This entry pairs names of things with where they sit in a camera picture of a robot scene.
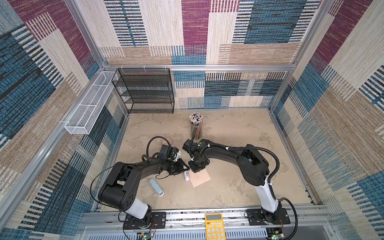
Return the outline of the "white glue stick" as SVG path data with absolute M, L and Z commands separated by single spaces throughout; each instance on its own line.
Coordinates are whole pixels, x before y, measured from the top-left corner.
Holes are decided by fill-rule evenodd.
M 190 180 L 189 171 L 184 171 L 185 181 Z

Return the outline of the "pink paper envelope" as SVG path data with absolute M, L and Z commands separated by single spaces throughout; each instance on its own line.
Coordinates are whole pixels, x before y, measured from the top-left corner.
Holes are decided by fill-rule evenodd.
M 211 177 L 206 169 L 201 170 L 197 173 L 194 173 L 192 170 L 189 170 L 189 178 L 194 188 L 211 180 Z

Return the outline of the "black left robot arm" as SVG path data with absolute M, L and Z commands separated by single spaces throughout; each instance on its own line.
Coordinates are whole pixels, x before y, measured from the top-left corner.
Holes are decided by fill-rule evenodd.
M 118 162 L 102 171 L 110 171 L 100 187 L 98 195 L 92 199 L 106 207 L 125 213 L 123 229 L 147 229 L 155 225 L 150 205 L 137 198 L 140 181 L 148 176 L 158 176 L 163 171 L 169 176 L 183 174 L 190 167 L 180 158 L 181 151 L 172 147 L 170 141 L 162 136 L 149 140 L 142 161 L 128 164 Z

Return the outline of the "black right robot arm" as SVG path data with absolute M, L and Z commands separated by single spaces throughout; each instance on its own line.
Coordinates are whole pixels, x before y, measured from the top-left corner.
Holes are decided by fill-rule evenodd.
M 188 162 L 190 169 L 198 173 L 210 164 L 211 159 L 218 159 L 232 163 L 239 167 L 244 180 L 254 186 L 261 207 L 259 209 L 248 209 L 244 217 L 251 226 L 279 225 L 278 233 L 269 233 L 268 240 L 291 240 L 298 230 L 298 214 L 293 203 L 283 197 L 278 199 L 271 183 L 280 169 L 280 160 L 272 151 L 246 145 L 245 147 L 231 147 L 202 139 L 195 143 L 193 139 L 186 140 L 183 145 L 191 160 Z M 286 201 L 294 213 L 295 226 L 292 232 L 286 236 L 283 233 L 284 225 L 291 223 L 287 210 L 283 208 L 282 202 Z

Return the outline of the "clear tape roll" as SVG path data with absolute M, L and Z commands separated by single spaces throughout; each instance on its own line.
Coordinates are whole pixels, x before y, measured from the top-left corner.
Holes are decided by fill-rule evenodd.
M 168 146 L 169 144 L 171 146 L 173 146 L 173 144 L 174 144 L 174 140 L 171 137 L 166 137 L 166 140 L 162 140 L 161 143 L 160 143 L 161 146 L 162 145 Z

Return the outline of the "pencil holder cup with pencils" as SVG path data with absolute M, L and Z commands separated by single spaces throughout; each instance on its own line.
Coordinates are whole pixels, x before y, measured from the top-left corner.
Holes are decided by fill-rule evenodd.
M 201 113 L 192 113 L 190 115 L 191 137 L 200 139 L 202 137 L 203 115 Z

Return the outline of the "yellow calculator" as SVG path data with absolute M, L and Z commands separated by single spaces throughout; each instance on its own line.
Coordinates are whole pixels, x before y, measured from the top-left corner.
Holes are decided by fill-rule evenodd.
M 226 233 L 221 213 L 205 214 L 207 240 L 226 240 Z

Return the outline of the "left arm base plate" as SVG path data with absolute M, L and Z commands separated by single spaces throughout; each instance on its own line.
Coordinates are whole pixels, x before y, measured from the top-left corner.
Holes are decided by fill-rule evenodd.
M 138 219 L 129 214 L 123 223 L 123 230 L 149 230 L 164 229 L 166 225 L 166 212 L 147 213 L 143 219 Z

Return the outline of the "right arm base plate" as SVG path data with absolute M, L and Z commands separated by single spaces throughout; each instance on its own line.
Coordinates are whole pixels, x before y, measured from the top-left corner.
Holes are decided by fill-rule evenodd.
M 274 213 L 261 209 L 248 209 L 245 216 L 250 226 L 289 225 L 291 223 L 287 210 L 278 208 Z

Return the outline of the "aluminium front rail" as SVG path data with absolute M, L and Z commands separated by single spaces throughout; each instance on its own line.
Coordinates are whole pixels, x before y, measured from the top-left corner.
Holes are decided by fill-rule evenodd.
M 264 240 L 278 228 L 289 236 L 295 226 L 294 213 L 288 205 L 291 223 L 252 226 L 247 219 L 246 207 L 165 210 L 162 229 L 124 230 L 124 214 L 118 212 L 85 213 L 75 238 L 77 240 L 205 240 L 205 215 L 221 213 L 228 240 Z M 297 205 L 298 229 L 295 240 L 340 240 L 342 236 L 325 206 Z

